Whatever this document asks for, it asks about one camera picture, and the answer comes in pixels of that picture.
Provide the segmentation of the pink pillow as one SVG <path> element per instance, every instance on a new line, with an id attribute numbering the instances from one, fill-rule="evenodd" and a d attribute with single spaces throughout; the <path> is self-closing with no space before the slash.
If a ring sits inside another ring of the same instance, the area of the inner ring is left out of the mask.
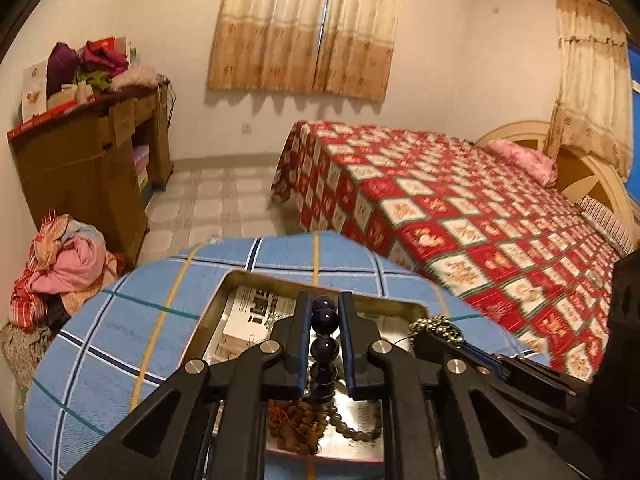
<path id="1" fill-rule="evenodd" d="M 503 139 L 490 140 L 485 148 L 489 153 L 525 171 L 544 188 L 555 187 L 558 167 L 556 162 L 544 153 Z"/>

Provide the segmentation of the white printed box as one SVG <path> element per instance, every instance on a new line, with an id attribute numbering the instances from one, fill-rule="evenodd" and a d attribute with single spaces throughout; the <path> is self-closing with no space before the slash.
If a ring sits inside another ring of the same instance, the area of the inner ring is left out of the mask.
<path id="1" fill-rule="evenodd" d="M 44 60 L 23 70 L 22 121 L 47 111 L 47 71 L 48 61 Z"/>

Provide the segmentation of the beige window curtain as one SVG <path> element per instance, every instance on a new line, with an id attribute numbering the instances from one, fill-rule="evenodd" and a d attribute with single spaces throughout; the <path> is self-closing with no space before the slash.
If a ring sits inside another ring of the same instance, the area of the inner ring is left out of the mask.
<path id="1" fill-rule="evenodd" d="M 401 0 L 224 0 L 213 90 L 386 98 Z"/>

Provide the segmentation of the printed paper in tin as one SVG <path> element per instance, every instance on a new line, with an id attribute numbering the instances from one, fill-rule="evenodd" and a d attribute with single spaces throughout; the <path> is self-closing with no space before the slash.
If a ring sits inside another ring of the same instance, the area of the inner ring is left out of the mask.
<path id="1" fill-rule="evenodd" d="M 273 324 L 294 313 L 296 300 L 275 292 L 240 286 L 230 292 L 224 313 L 204 353 L 209 364 L 237 358 L 268 339 Z"/>

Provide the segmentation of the clothes pile on desk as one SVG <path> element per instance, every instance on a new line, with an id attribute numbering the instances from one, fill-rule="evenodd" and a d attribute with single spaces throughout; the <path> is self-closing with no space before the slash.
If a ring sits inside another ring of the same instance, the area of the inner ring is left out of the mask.
<path id="1" fill-rule="evenodd" d="M 115 39 L 88 41 L 80 49 L 58 42 L 47 60 L 47 106 L 49 110 L 76 102 L 80 86 L 94 94 L 121 92 L 129 88 L 158 85 L 153 67 L 131 65 L 115 48 Z"/>

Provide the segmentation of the clothes pile on floor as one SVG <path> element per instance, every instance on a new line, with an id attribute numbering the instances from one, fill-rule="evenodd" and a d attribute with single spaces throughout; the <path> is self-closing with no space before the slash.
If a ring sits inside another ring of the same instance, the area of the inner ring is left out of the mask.
<path id="1" fill-rule="evenodd" d="M 27 390 L 55 335 L 98 292 L 122 275 L 125 263 L 103 234 L 70 214 L 49 211 L 14 282 L 1 351 L 17 385 Z"/>

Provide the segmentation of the red patterned bed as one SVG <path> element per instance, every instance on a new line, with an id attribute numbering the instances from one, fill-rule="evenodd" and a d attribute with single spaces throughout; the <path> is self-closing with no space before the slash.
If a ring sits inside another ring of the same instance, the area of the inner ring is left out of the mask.
<path id="1" fill-rule="evenodd" d="M 623 249 L 559 191 L 441 133 L 296 122 L 272 184 L 307 231 L 332 230 L 445 287 L 590 379 Z"/>

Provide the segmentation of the blue plaid table cloth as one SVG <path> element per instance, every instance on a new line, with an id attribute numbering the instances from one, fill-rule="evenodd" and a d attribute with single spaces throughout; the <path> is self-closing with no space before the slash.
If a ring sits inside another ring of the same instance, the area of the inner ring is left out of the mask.
<path id="1" fill-rule="evenodd" d="M 25 408 L 32 466 L 61 479 L 179 365 L 216 289 L 233 271 L 409 301 L 450 318 L 489 353 L 548 358 L 426 278 L 341 235 L 218 238 L 140 266 L 89 300 L 53 338 Z"/>

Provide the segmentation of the wooden headboard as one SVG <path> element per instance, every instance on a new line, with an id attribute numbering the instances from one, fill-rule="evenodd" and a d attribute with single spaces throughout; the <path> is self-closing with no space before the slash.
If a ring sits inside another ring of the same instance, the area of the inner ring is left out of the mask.
<path id="1" fill-rule="evenodd" d="M 511 122 L 486 133 L 476 142 L 485 146 L 491 140 L 508 140 L 526 148 L 542 151 L 549 129 L 542 120 Z M 558 159 L 558 178 L 555 187 L 569 200 L 577 202 L 591 196 L 613 211 L 637 245 L 639 225 L 634 216 L 634 204 L 616 170 L 597 156 L 588 155 L 578 148 L 561 148 Z"/>

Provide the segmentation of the brown wooden desk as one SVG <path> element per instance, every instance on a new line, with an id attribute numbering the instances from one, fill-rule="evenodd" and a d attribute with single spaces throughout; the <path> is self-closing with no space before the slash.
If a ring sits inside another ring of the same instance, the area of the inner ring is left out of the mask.
<path id="1" fill-rule="evenodd" d="M 36 117 L 8 132 L 32 220 L 50 211 L 92 224 L 132 268 L 149 231 L 143 193 L 174 171 L 168 142 L 170 85 L 129 87 Z"/>

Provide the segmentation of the beige side curtain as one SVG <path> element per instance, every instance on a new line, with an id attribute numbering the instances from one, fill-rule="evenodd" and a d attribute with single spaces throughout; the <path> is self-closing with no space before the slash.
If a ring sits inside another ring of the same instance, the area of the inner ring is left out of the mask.
<path id="1" fill-rule="evenodd" d="M 561 81 L 544 140 L 552 159 L 577 148 L 626 181 L 634 160 L 627 32 L 600 0 L 555 0 Z"/>

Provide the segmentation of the pink metal tin box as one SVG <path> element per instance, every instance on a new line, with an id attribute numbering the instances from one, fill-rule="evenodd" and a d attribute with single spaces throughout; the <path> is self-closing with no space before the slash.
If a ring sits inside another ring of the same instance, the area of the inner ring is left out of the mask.
<path id="1" fill-rule="evenodd" d="M 201 322 L 190 343 L 190 356 L 204 360 L 204 353 L 212 338 L 213 332 L 224 313 L 224 305 L 227 298 L 236 288 L 240 286 L 253 287 L 266 292 L 275 292 L 282 297 L 293 298 L 297 301 L 300 294 L 306 292 L 310 300 L 318 296 L 329 296 L 337 306 L 338 294 L 343 290 L 351 291 L 354 296 L 354 307 L 359 316 L 368 318 L 375 322 L 378 332 L 383 339 L 387 339 L 392 344 L 398 344 L 400 348 L 409 350 L 409 324 L 416 322 L 419 318 L 426 318 L 427 310 L 413 300 L 399 298 L 375 297 L 365 292 L 356 292 L 355 285 L 342 285 L 335 287 L 320 287 L 293 282 L 291 280 L 281 280 L 272 276 L 248 273 L 246 271 L 231 271 L 221 281 L 214 292 L 213 299 L 203 314 Z M 306 360 L 303 361 L 306 367 L 306 384 L 302 396 L 309 396 L 309 385 L 312 384 L 310 369 L 314 365 L 314 357 L 311 354 L 311 346 L 319 336 L 309 325 L 309 337 L 303 349 L 306 350 Z M 354 401 L 347 395 L 346 382 L 344 376 L 344 366 L 340 350 L 340 326 L 331 335 L 336 340 L 337 357 L 334 361 L 336 369 L 337 384 L 334 382 L 334 399 L 337 413 L 343 416 L 344 422 L 355 426 L 360 431 L 371 431 L 377 422 L 376 415 L 382 417 L 382 406 L 378 402 L 375 406 L 373 401 Z M 346 439 L 338 434 L 331 425 L 326 426 L 323 437 L 319 439 L 318 460 L 323 460 L 329 464 L 353 463 L 358 465 L 382 465 L 383 463 L 383 437 L 382 432 L 379 438 L 371 442 L 356 442 Z"/>

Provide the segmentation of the striped pillow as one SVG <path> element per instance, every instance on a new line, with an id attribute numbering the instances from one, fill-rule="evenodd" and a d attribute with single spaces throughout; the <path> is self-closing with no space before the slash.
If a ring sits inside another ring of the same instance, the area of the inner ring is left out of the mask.
<path id="1" fill-rule="evenodd" d="M 634 251 L 634 242 L 623 223 L 614 212 L 595 198 L 585 196 L 578 200 L 577 207 L 587 220 L 616 252 L 626 256 Z"/>

